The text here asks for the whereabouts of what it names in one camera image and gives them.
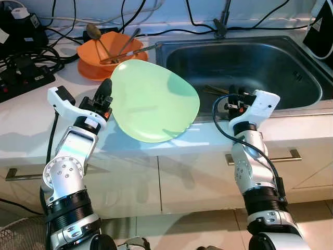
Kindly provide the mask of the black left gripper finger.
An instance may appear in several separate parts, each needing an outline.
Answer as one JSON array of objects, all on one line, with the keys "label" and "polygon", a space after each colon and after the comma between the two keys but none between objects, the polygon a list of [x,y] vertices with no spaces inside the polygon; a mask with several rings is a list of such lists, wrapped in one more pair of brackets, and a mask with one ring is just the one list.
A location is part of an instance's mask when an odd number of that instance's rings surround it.
[{"label": "black left gripper finger", "polygon": [[110,78],[106,78],[100,86],[98,86],[98,90],[96,91],[96,104],[100,106],[109,106],[112,102],[112,80]]}]

